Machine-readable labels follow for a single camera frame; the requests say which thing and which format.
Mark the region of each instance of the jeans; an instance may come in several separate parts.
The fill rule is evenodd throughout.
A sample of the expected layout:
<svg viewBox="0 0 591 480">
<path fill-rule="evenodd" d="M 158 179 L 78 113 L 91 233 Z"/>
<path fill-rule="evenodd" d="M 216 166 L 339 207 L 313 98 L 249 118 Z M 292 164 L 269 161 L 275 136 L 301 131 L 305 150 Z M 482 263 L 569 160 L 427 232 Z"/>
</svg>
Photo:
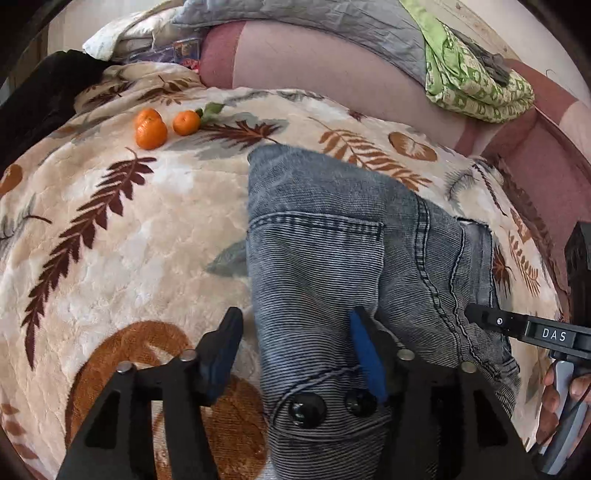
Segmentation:
<svg viewBox="0 0 591 480">
<path fill-rule="evenodd" d="M 387 407 L 345 407 L 366 388 L 349 336 L 357 305 L 424 360 L 477 365 L 507 415 L 519 367 L 507 338 L 468 324 L 468 303 L 497 306 L 492 237 L 396 180 L 283 145 L 249 155 L 248 269 L 261 350 L 272 461 L 282 479 L 371 478 Z M 298 393 L 319 395 L 326 418 L 294 424 Z"/>
</svg>

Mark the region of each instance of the green leaf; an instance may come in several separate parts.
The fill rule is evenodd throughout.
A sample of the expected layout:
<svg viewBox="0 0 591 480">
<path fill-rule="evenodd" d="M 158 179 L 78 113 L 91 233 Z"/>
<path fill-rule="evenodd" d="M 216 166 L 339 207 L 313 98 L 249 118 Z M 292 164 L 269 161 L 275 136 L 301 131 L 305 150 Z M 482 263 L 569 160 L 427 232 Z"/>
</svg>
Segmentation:
<svg viewBox="0 0 591 480">
<path fill-rule="evenodd" d="M 204 115 L 217 115 L 224 108 L 223 103 L 208 103 L 203 112 Z"/>
</svg>

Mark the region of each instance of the green patterned blanket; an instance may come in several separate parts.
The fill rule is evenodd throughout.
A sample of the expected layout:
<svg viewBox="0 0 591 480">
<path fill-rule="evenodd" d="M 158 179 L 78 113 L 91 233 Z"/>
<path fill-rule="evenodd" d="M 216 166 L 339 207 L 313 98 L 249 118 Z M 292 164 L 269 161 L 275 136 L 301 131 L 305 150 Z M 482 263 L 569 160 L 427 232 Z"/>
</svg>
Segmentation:
<svg viewBox="0 0 591 480">
<path fill-rule="evenodd" d="M 491 123 L 512 120 L 534 103 L 534 90 L 515 70 L 498 85 L 447 26 L 416 0 L 401 0 L 425 36 L 427 97 L 442 108 Z"/>
</svg>

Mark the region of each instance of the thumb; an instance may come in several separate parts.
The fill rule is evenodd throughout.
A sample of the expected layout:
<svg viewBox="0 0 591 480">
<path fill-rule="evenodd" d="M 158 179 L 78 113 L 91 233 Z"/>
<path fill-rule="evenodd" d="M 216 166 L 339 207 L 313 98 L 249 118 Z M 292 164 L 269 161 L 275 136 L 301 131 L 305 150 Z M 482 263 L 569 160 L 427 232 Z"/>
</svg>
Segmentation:
<svg viewBox="0 0 591 480">
<path fill-rule="evenodd" d="M 573 382 L 570 384 L 570 394 L 576 400 L 579 400 L 581 396 L 585 393 L 585 391 L 589 388 L 589 384 L 591 384 L 591 374 L 575 378 Z M 585 398 L 585 401 L 591 404 L 591 393 L 587 394 L 587 398 Z"/>
</svg>

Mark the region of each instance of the silver bolt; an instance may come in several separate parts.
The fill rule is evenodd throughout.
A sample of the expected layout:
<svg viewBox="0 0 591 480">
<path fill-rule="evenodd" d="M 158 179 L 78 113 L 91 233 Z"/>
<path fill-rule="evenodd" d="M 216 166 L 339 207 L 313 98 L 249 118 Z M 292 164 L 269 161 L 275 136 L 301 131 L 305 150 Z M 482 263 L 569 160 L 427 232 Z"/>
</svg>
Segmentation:
<svg viewBox="0 0 591 480">
<path fill-rule="evenodd" d="M 178 357 L 181 362 L 191 362 L 197 358 L 197 352 L 195 350 L 183 350 Z"/>
<path fill-rule="evenodd" d="M 119 374 L 127 373 L 133 367 L 134 367 L 133 363 L 131 363 L 129 360 L 123 360 L 122 362 L 119 362 L 119 365 L 117 365 L 117 373 L 119 373 Z"/>
<path fill-rule="evenodd" d="M 400 360 L 404 360 L 405 362 L 414 360 L 414 352 L 412 350 L 408 350 L 407 348 L 400 349 L 397 355 Z"/>
<path fill-rule="evenodd" d="M 472 362 L 462 362 L 462 370 L 467 374 L 475 374 L 478 372 L 476 365 L 474 365 Z"/>
</svg>

